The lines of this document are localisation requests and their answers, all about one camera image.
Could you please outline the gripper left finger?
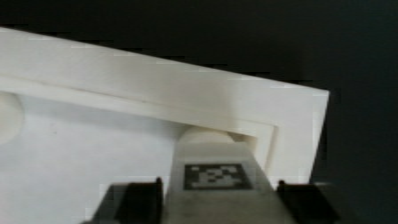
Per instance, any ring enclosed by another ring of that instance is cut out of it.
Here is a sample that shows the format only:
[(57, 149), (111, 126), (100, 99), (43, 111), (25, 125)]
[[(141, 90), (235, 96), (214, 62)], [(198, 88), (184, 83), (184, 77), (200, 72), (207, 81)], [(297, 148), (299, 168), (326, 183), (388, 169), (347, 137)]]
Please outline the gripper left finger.
[(113, 184), (95, 212), (82, 224), (162, 224), (164, 182)]

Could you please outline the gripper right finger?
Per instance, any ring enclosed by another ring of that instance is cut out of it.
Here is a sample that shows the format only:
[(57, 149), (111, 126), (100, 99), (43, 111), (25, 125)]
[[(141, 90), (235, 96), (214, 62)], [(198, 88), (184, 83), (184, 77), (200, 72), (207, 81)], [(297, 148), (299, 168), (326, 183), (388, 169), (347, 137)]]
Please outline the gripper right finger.
[(344, 216), (333, 203), (331, 185), (324, 183), (278, 184), (278, 195), (297, 224), (342, 224)]

